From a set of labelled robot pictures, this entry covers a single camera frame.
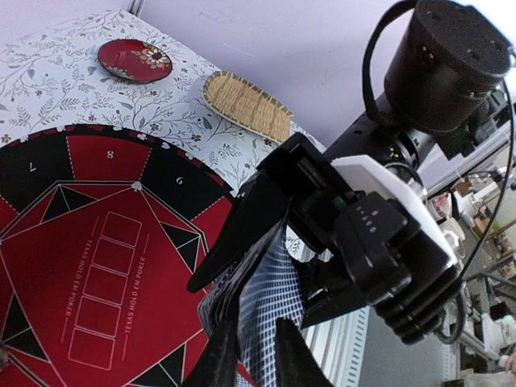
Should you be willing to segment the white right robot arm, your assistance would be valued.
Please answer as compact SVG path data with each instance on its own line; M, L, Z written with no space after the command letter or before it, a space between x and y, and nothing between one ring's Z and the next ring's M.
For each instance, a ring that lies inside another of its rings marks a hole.
M377 24L363 59L365 112L325 152L302 134L269 154L240 189L191 293L243 259L285 220L314 252L342 261L338 274L366 296L427 287L404 247L416 243L442 270L452 263L429 212L397 176L392 146L413 155L452 141L493 97L510 67L510 43L482 14L450 1L400 1Z

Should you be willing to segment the blue playing card deck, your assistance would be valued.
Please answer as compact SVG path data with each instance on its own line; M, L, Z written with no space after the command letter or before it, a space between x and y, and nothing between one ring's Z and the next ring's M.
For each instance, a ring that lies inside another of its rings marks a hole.
M282 240L285 224L277 223L258 239L242 256L218 276L198 307L202 329L210 338L225 318L239 315L239 298L268 250Z

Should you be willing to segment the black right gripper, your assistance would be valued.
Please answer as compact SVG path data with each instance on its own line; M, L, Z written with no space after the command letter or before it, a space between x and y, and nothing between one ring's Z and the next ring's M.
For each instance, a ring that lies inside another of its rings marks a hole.
M292 135L257 170L241 187L214 246L190 278L188 292L201 290L241 259L288 208L289 226L308 248L340 254L335 222L357 195L307 137Z

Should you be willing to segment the blue backed card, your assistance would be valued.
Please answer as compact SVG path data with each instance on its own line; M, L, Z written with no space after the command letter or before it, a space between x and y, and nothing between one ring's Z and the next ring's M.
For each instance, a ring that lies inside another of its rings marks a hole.
M276 320L287 318L299 327L303 316L298 273L279 234L266 250L239 300L241 362L258 386L275 386Z

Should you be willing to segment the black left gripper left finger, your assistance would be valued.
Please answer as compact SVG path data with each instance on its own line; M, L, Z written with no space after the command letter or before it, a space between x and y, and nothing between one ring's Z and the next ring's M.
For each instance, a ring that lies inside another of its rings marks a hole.
M181 386L234 386L239 351L237 331L237 318L221 321Z

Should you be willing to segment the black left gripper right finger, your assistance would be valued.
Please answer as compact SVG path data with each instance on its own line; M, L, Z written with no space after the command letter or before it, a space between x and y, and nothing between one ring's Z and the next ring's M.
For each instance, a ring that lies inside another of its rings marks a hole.
M274 351L277 386L332 386L292 320L276 320Z

